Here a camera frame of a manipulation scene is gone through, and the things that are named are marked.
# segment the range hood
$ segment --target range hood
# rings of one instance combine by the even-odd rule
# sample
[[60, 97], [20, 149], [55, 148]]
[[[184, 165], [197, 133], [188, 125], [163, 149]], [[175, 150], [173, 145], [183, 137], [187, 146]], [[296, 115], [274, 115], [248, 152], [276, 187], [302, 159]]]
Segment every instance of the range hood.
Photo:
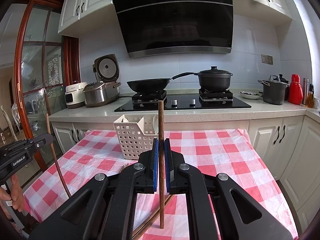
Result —
[[230, 53], [232, 0], [113, 0], [129, 57]]

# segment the stove knob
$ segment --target stove knob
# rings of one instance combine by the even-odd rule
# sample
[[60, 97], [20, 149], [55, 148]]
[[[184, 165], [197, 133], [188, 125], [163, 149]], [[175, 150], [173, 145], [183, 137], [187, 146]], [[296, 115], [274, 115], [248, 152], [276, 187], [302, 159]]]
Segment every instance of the stove knob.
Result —
[[177, 106], [177, 100], [171, 100], [171, 106]]
[[195, 106], [196, 105], [196, 100], [195, 99], [189, 99], [189, 104], [190, 104], [190, 106]]

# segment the gas stove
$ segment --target gas stove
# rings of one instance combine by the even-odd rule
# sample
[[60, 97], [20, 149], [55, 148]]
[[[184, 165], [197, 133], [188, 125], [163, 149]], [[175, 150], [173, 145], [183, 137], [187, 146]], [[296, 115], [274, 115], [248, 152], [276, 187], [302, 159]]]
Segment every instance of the gas stove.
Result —
[[152, 95], [135, 94], [132, 100], [117, 108], [115, 112], [155, 111], [158, 110], [158, 100], [161, 99], [164, 101], [164, 110], [251, 107], [240, 99], [233, 97], [229, 90], [212, 92], [199, 89], [199, 94], [172, 95], [167, 95], [166, 91], [162, 90]]

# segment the table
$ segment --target table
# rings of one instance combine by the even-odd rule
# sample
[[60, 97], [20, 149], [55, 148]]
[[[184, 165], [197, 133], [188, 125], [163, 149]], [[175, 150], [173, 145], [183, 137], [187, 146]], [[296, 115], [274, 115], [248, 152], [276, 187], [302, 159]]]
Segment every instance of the table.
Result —
[[[171, 149], [181, 152], [185, 162], [202, 173], [215, 176], [228, 174], [256, 201], [277, 218], [298, 238], [289, 206], [277, 183], [250, 144], [246, 130], [167, 131]], [[107, 176], [118, 173], [122, 165], [136, 161], [122, 156], [116, 132], [93, 130], [66, 152], [59, 160], [66, 184], [75, 193], [95, 174]], [[135, 211], [134, 229], [159, 205], [156, 194], [139, 194]], [[24, 193], [26, 210], [39, 222], [67, 200], [55, 165], [45, 171]], [[188, 240], [188, 217], [185, 195], [175, 195], [165, 208], [165, 227], [159, 219], [141, 239]]]

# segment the electrical outlet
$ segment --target electrical outlet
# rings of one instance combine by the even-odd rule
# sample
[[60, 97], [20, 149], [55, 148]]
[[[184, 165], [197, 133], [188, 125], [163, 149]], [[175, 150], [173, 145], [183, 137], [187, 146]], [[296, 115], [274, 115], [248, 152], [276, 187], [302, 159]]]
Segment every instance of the electrical outlet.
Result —
[[273, 65], [273, 57], [269, 55], [261, 54], [262, 63]]

